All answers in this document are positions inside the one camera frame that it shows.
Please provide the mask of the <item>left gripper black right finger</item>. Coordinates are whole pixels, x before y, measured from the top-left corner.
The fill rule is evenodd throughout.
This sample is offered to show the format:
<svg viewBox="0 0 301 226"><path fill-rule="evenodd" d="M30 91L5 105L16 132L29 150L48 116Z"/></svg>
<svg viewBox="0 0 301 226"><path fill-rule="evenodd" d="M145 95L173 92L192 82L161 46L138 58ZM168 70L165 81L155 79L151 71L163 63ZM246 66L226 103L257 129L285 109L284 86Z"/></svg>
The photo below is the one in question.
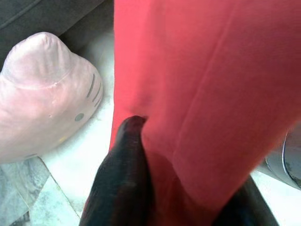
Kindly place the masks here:
<svg viewBox="0 0 301 226"><path fill-rule="evenodd" d="M248 177L212 226L279 226L254 180Z"/></svg>

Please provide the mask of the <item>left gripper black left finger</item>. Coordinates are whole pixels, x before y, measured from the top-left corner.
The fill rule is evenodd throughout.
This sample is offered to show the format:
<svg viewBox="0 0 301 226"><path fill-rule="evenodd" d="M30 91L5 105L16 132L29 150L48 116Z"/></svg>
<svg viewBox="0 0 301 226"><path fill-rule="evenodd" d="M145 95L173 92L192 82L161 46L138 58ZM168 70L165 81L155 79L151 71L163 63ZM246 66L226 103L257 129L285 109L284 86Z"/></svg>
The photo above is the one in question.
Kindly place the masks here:
<svg viewBox="0 0 301 226"><path fill-rule="evenodd" d="M146 226L153 198L142 145L146 119L120 125L115 143L98 168L79 226Z"/></svg>

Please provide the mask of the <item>red square pillow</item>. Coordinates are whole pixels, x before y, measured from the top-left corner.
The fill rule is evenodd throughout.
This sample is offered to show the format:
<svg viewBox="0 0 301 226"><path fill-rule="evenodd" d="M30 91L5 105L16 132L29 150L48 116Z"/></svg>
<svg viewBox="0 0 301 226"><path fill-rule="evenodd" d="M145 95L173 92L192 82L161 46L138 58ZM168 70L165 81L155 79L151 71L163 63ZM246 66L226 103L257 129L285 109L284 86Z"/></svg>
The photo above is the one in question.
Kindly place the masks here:
<svg viewBox="0 0 301 226"><path fill-rule="evenodd" d="M114 0L111 140L142 130L146 226L211 226L301 120L301 0Z"/></svg>

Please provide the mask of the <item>pink cat face pillow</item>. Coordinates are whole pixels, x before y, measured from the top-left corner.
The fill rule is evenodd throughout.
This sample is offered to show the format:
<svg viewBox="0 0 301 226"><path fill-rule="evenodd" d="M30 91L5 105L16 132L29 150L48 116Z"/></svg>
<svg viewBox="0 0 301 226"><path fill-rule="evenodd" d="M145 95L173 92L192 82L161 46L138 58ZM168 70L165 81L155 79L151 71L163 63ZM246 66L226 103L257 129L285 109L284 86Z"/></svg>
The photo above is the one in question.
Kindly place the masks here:
<svg viewBox="0 0 301 226"><path fill-rule="evenodd" d="M55 35L16 44L0 72L0 164L56 148L94 114L103 80L88 60Z"/></svg>

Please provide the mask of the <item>dark grey fabric sofa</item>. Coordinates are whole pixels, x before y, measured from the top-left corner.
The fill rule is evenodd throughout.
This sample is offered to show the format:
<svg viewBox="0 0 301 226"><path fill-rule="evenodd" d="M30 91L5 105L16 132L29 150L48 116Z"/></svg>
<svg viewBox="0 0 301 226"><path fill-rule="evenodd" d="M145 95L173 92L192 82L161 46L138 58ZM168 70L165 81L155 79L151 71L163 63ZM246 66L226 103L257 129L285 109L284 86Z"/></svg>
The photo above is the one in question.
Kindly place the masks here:
<svg viewBox="0 0 301 226"><path fill-rule="evenodd" d="M113 27L114 0L0 0L0 69L18 42L58 36L75 53Z"/></svg>

